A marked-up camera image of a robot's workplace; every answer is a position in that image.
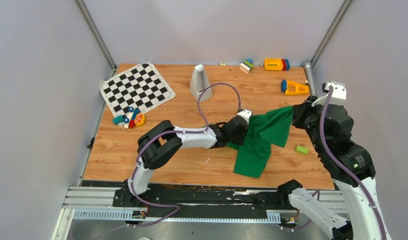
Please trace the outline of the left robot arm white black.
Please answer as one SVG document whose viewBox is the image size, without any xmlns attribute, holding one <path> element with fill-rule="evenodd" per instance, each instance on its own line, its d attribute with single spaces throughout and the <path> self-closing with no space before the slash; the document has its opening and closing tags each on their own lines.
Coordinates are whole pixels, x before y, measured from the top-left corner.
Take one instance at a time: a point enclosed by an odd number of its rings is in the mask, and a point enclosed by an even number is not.
<svg viewBox="0 0 408 240">
<path fill-rule="evenodd" d="M 138 140 L 136 167 L 127 180 L 127 202 L 134 207 L 142 205 L 154 171 L 166 165 L 180 149 L 217 149 L 228 143 L 242 146 L 249 121 L 249 117 L 236 115 L 228 122 L 198 129 L 181 128 L 169 120 L 162 121 Z"/>
</svg>

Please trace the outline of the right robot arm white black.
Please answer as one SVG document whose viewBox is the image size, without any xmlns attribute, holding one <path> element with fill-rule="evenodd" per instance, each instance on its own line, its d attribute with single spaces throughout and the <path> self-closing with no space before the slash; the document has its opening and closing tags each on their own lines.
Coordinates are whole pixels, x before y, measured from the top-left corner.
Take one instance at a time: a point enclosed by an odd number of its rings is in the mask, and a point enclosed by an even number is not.
<svg viewBox="0 0 408 240">
<path fill-rule="evenodd" d="M 349 217 L 338 216 L 294 179 L 278 187 L 279 206 L 298 209 L 331 240 L 389 240 L 377 199 L 372 158 L 351 140 L 353 119 L 341 105 L 315 102 L 316 98 L 310 96 L 294 105 L 292 124 L 308 134 L 344 198 Z"/>
</svg>

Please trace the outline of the green garment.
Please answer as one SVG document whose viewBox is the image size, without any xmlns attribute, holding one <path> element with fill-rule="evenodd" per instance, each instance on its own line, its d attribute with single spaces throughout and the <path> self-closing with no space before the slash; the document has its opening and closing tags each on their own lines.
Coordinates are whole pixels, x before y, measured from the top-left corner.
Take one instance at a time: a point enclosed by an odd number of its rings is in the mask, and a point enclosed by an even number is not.
<svg viewBox="0 0 408 240">
<path fill-rule="evenodd" d="M 243 145 L 227 144 L 237 151 L 233 173 L 259 178 L 271 156 L 271 146 L 285 147 L 292 120 L 291 106 L 252 116 Z"/>
</svg>

